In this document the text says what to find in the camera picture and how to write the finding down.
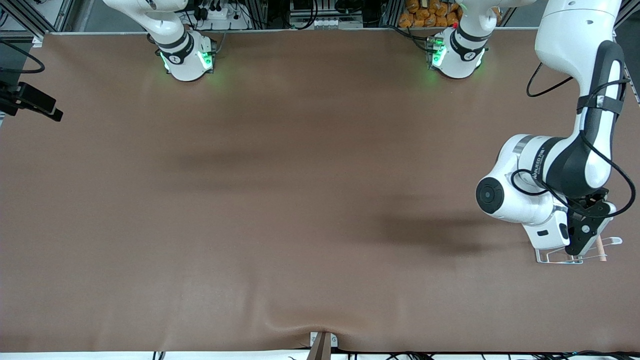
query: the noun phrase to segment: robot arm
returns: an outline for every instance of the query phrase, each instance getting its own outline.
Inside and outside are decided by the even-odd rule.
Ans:
[[[145,28],[160,48],[164,67],[176,79],[193,81],[213,69],[211,39],[187,31],[176,11],[188,0],[103,0]]]
[[[612,41],[619,8],[620,0],[549,1],[536,54],[545,65],[578,81],[573,133],[568,138],[512,137],[478,184],[476,199],[482,210],[521,223],[536,249],[565,246],[567,253],[582,255],[616,211],[602,188],[611,166],[592,148],[611,157],[613,129],[622,109],[624,59]]]
[[[493,7],[514,8],[536,0],[456,0],[464,7],[457,28],[446,28],[435,37],[443,38],[445,53],[432,67],[454,79],[466,78],[480,66],[484,45],[493,33],[497,18]]]

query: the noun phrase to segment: brown cloth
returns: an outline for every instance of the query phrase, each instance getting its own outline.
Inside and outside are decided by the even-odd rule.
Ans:
[[[510,136],[573,128],[575,82],[525,96],[534,36],[451,80],[393,31],[232,34],[193,83],[143,35],[45,37],[24,81],[65,116],[0,129],[0,350],[637,350],[640,204],[583,265],[476,205]],[[640,181],[628,92],[614,159]]]

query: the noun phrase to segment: black cable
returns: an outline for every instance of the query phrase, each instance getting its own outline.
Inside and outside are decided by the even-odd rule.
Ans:
[[[16,72],[18,74],[38,74],[39,72],[43,72],[44,71],[44,64],[42,63],[42,61],[38,60],[35,56],[29,54],[25,50],[22,50],[21,48],[17,47],[16,45],[13,45],[13,44],[11,44],[9,42],[4,41],[2,38],[0,38],[0,43],[2,43],[4,45],[7,45],[8,47],[11,47],[13,50],[16,50],[20,54],[26,55],[29,59],[35,61],[38,64],[38,66],[40,67],[39,69],[35,69],[35,70],[7,69],[7,68],[4,68],[4,67],[0,67],[0,72]]]
[[[262,25],[267,25],[267,26],[269,25],[269,23],[268,23],[268,22],[264,22],[264,21],[256,20],[253,16],[251,16],[251,14],[250,14],[250,13],[246,12],[246,11],[244,10],[244,8],[238,4],[238,2],[237,2],[237,1],[235,2],[235,4],[236,4],[236,6],[235,6],[236,12],[238,11],[238,7],[240,7],[240,10],[242,11],[242,13],[243,13],[243,14],[245,14],[245,15],[246,15],[249,19],[251,19],[252,21],[257,22],[257,23],[262,24]]]
[[[191,29],[195,30],[195,26],[193,25],[193,21],[191,21],[191,15],[189,15],[189,13],[184,10],[182,11],[185,15],[187,15],[187,20],[189,21],[189,25],[191,26]]]
[[[313,16],[311,16],[311,17],[309,18],[309,21],[307,21],[307,24],[306,24],[306,25],[304,25],[302,28],[300,28],[300,29],[298,29],[298,30],[304,30],[304,29],[307,29],[309,26],[313,25],[313,24],[316,22],[316,19],[318,18],[318,8],[319,8],[319,7],[318,7],[318,0],[314,0],[314,6],[315,6],[315,8],[316,8],[316,14],[315,14],[315,15],[313,15]]]
[[[626,83],[628,83],[630,80],[629,79],[620,79],[620,80],[614,80],[614,81],[610,81],[608,83],[604,83],[598,87],[596,87],[590,94],[589,97],[587,97],[586,99],[586,104],[589,103],[589,101],[596,95],[598,95],[598,92],[601,91],[602,89],[611,86],[611,85],[618,85],[618,84],[622,84],[623,88],[622,88],[622,96],[621,96],[621,101],[624,101],[624,96],[625,96],[625,87],[624,85]],[[631,208],[631,205],[633,205],[634,201],[636,201],[636,185],[634,184],[634,182],[631,180],[631,178],[629,177],[629,175],[627,175],[627,173],[622,170],[622,168],[620,166],[618,166],[618,164],[616,164],[615,162],[613,162],[612,160],[610,160],[607,156],[605,156],[604,154],[602,154],[598,149],[596,149],[596,147],[589,142],[589,140],[587,139],[586,133],[584,130],[580,130],[579,132],[579,136],[580,139],[582,140],[582,142],[584,143],[584,145],[587,145],[587,147],[589,147],[589,149],[591,149],[593,152],[596,153],[596,155],[598,155],[601,159],[603,159],[607,164],[609,164],[609,166],[611,166],[612,168],[614,168],[619,174],[620,176],[622,176],[622,178],[624,178],[624,180],[627,182],[627,185],[629,187],[629,190],[631,192],[631,195],[629,197],[629,200],[627,201],[627,203],[620,209],[617,211],[614,211],[611,214],[607,214],[607,215],[590,215],[587,214],[585,212],[582,211],[582,209],[578,209],[578,208],[574,208],[573,206],[570,206],[567,202],[565,202],[560,195],[558,195],[555,191],[553,191],[550,186],[545,183],[544,181],[540,180],[540,185],[542,185],[542,188],[545,189],[545,191],[549,191],[551,193],[551,195],[553,195],[553,197],[556,198],[556,200],[558,200],[562,205],[566,206],[568,209],[572,210],[574,213],[584,216],[584,217],[588,217],[588,218],[611,218],[611,217],[615,217],[618,216],[622,213],[624,213],[626,210],[628,210],[629,208]],[[511,184],[513,185],[514,188],[516,188],[516,190],[518,190],[519,192],[525,193],[527,195],[541,195],[544,192],[540,192],[540,193],[529,193],[529,192],[525,192],[523,191],[521,188],[519,188],[514,180],[515,174],[519,174],[521,172],[525,172],[528,173],[529,175],[531,175],[533,177],[533,172],[531,170],[528,169],[520,169],[515,171],[512,175],[511,175]],[[564,355],[560,355],[560,359],[563,360],[568,360],[567,358],[565,358]]]
[[[6,21],[9,20],[9,13],[0,9],[0,20],[2,21],[2,24],[0,24],[0,28],[2,28],[4,26],[4,24],[6,24]]]
[[[361,24],[373,24],[374,22],[378,22],[380,21],[380,18],[377,18],[376,20],[371,20],[371,21],[360,21]]]
[[[519,170],[514,171],[514,172],[511,174],[511,185],[513,185],[513,187],[514,187],[514,188],[516,188],[516,190],[518,190],[519,192],[521,192],[521,193],[523,193],[523,194],[525,194],[525,195],[529,195],[529,196],[538,196],[538,195],[542,195],[542,194],[544,194],[545,192],[547,192],[547,191],[548,191],[548,190],[542,190],[541,192],[532,193],[532,192],[528,192],[528,191],[526,191],[526,190],[522,189],[521,187],[519,187],[518,185],[516,185],[515,177],[516,177],[516,175],[518,175],[518,174],[519,174],[519,173],[521,173],[521,172],[526,172],[527,174],[531,174],[531,173],[532,173],[530,170],[528,170],[528,169],[526,169],[526,168],[521,168],[521,169],[519,169]]]
[[[160,353],[158,355],[158,360],[163,360],[164,359],[164,356],[166,355],[166,351],[159,351],[159,352],[158,351],[154,351],[154,356],[153,356],[152,360],[156,360],[156,354],[158,354],[158,353]]]
[[[411,34],[407,34],[404,31],[402,31],[400,28],[398,28],[397,26],[393,26],[393,25],[382,25],[383,28],[389,28],[389,29],[393,29],[396,31],[396,33],[399,33],[400,35],[406,37],[406,38],[415,38],[416,40],[424,40],[426,41],[427,38],[426,37],[417,37],[415,35],[411,35]]]
[[[456,355],[460,355],[461,353],[458,352],[431,352],[431,353],[426,353],[426,352],[413,352],[413,351],[405,351],[405,352],[393,352],[393,353],[388,353],[388,352],[352,352],[352,351],[347,351],[347,350],[342,350],[340,348],[336,349],[335,352],[332,352],[333,354],[348,354],[349,356],[354,355],[354,358],[357,359],[357,355],[358,354],[370,354],[370,355],[374,355],[374,354],[378,354],[378,355],[386,355],[388,356],[386,358],[386,360],[391,360],[391,359],[401,359],[401,355],[406,355],[407,358],[409,360],[433,360],[433,356],[436,354],[456,354]],[[463,353],[463,354],[470,354],[470,355],[480,355],[482,357],[484,357],[484,353],[479,353],[479,352],[469,352],[469,353]],[[506,354],[506,353],[492,353],[492,354],[501,354],[501,355],[507,355],[509,359],[511,359],[511,354]],[[640,352],[597,352],[597,351],[592,351],[592,350],[583,350],[580,352],[571,352],[571,353],[531,353],[531,352],[521,352],[521,353],[517,353],[518,355],[527,355],[527,356],[531,356],[534,359],[520,359],[520,360],[565,360],[565,359],[570,359],[574,356],[593,356],[593,357],[606,357],[606,356],[611,356],[613,358],[615,358],[616,360],[634,360],[631,357],[640,357]]]
[[[415,36],[413,36],[411,34],[411,30],[409,30],[409,28],[406,29],[406,32],[409,33],[409,36],[411,37],[411,40],[413,41],[413,44],[416,45],[418,47],[418,49],[424,51],[425,53],[435,53],[435,51],[429,50],[426,47],[420,45],[420,43],[418,43],[418,40],[416,40],[417,37],[415,37]]]
[[[287,11],[288,10],[287,10],[286,7],[284,7],[282,5],[286,5],[288,3],[289,2],[287,0],[282,0],[282,2],[280,3],[281,4],[281,6],[280,6],[280,10],[281,10],[280,18],[282,19],[283,26],[287,26],[289,29],[304,30],[304,29],[309,28],[311,25],[313,25],[316,22],[316,19],[318,18],[318,10],[319,10],[318,1],[317,0],[314,0],[314,6],[316,8],[315,14],[314,14],[314,9],[311,8],[311,10],[309,11],[309,14],[310,14],[309,20],[307,21],[307,23],[302,28],[296,28],[291,23],[289,23],[289,21],[287,21],[286,16],[287,16]]]
[[[533,75],[531,76],[531,78],[529,79],[529,82],[527,83],[527,96],[528,97],[538,97],[538,96],[541,96],[541,95],[545,95],[546,93],[551,92],[551,91],[559,88],[560,86],[563,86],[564,84],[569,82],[571,79],[573,79],[573,76],[570,76],[570,77],[560,81],[559,83],[555,84],[554,86],[551,86],[550,88],[548,88],[548,89],[546,89],[544,91],[541,91],[541,92],[539,92],[537,94],[532,94],[529,91],[530,88],[531,88],[531,83],[533,83],[533,79],[536,77],[536,75],[538,75],[538,71],[540,71],[540,68],[542,68],[542,63],[540,63],[538,65],[538,68],[536,69],[536,71],[533,72]]]
[[[287,28],[292,29],[293,26],[289,24],[289,21],[286,19],[287,11],[288,11],[288,9],[285,7],[286,4],[287,4],[287,0],[280,1],[280,19],[282,20],[282,26],[287,26]]]

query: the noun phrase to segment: metal frame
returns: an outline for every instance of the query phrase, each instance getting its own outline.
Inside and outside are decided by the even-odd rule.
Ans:
[[[404,0],[389,0],[387,8],[383,10],[380,25],[398,25],[398,19],[404,9]]]
[[[0,8],[2,8],[2,10],[7,13],[7,16],[12,17],[12,19],[13,19],[13,15],[11,15],[11,13],[9,13],[9,11],[7,11],[7,9],[2,4],[0,4]],[[33,34],[31,34],[23,26],[22,30],[0,30],[0,37],[2,37],[3,39],[10,39],[10,40],[14,40],[14,39],[16,39],[16,40],[26,40],[26,39],[33,38]]]
[[[620,11],[618,12],[618,18],[616,19],[614,29],[620,26],[622,22],[624,22],[631,16],[631,14],[636,11],[640,11],[640,0],[623,0],[622,5],[620,6]]]
[[[511,17],[513,16],[513,13],[516,12],[517,8],[507,8],[507,11],[505,11],[502,14],[502,21],[500,22],[500,24],[498,26],[500,27],[505,27],[507,26],[507,23],[509,22],[509,20],[511,20]]]
[[[46,33],[56,31],[47,19],[25,0],[4,0],[2,7],[23,28],[40,40],[44,38]]]
[[[60,11],[56,17],[56,22],[53,24],[55,31],[64,31],[64,27],[67,25],[67,21],[69,20],[69,11],[71,11],[75,2],[76,0],[62,1],[62,7],[60,7]]]
[[[249,10],[251,17],[253,17],[251,22],[254,29],[264,29],[264,25],[267,23],[266,6],[261,2],[260,0],[244,0],[244,5]]]

